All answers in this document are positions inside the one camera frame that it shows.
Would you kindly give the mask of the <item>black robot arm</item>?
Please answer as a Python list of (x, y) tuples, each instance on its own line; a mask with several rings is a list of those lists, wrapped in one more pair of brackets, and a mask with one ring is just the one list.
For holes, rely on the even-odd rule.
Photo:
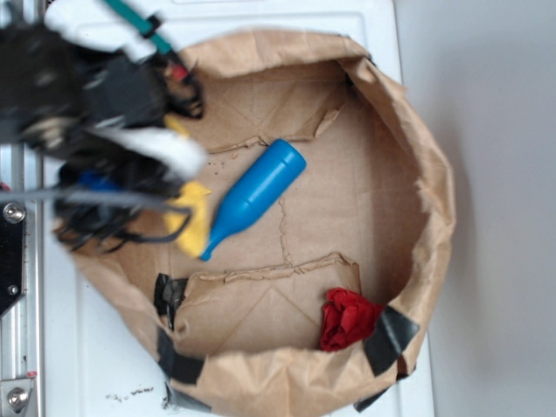
[(62, 164), (54, 186), (3, 196), (4, 218), (18, 203), (50, 200), (57, 239), (74, 250), (173, 242), (198, 256), (209, 235), (208, 190), (197, 181), (207, 156), (180, 118), (202, 118), (202, 87), (159, 16), (107, 6), (153, 46), (150, 56), (72, 42), (16, 2), (1, 4), (1, 142)]

